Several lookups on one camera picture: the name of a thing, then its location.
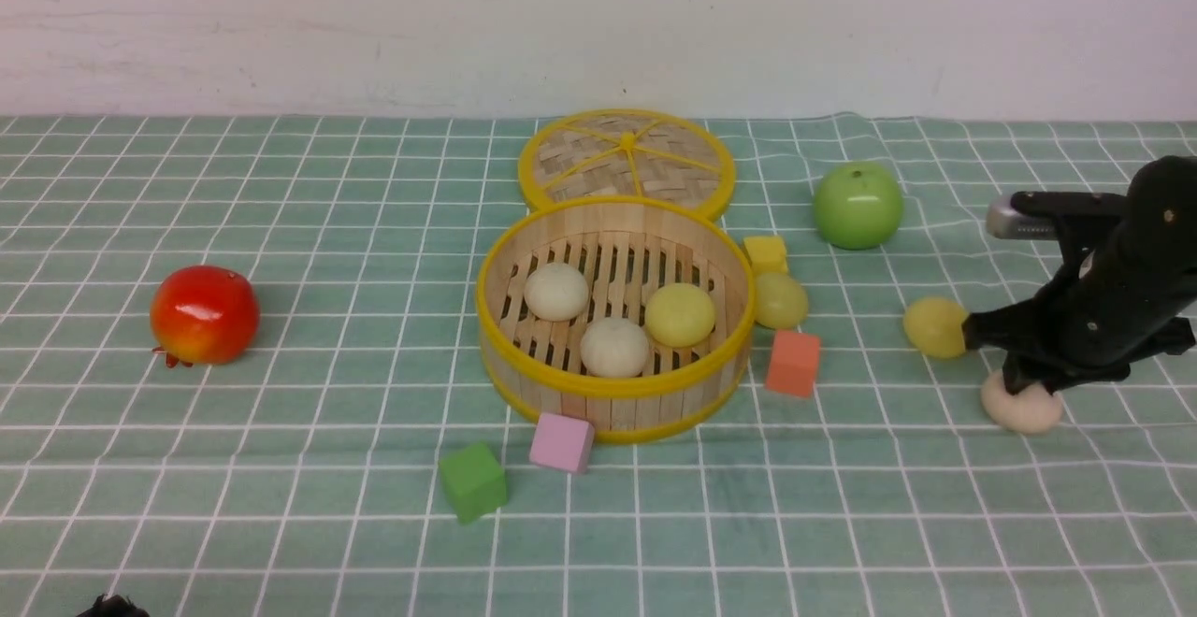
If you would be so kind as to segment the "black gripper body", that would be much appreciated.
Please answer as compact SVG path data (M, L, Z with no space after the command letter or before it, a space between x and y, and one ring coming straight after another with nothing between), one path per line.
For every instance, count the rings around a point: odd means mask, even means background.
M1050 353L1090 373L1193 347L1180 315L1193 303L1193 190L1011 196L1059 237L1061 271L1035 298Z

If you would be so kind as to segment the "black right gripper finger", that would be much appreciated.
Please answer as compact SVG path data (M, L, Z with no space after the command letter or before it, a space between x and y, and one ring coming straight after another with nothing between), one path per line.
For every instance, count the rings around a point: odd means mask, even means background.
M1027 353L1005 353L1002 382L1009 395L1021 395L1033 386L1043 387L1049 395L1076 385L1076 370L1059 363L1034 359Z

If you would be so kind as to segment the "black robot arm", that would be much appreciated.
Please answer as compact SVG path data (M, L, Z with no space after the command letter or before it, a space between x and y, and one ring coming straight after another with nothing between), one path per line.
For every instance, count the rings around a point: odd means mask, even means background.
M996 238L1061 248L1061 268L1032 297L962 323L971 352L1005 353L1001 382L1011 395L1120 382L1134 363L1193 346L1183 316L1196 297L1193 157L1147 163L1124 194L1014 192L990 205L985 225Z

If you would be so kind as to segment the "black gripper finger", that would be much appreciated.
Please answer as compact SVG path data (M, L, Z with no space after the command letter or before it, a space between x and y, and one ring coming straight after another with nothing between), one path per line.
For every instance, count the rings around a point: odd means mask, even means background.
M1004 352L1031 352L1034 347L1034 316L1031 310L989 310L970 313L961 325L970 352L992 346Z

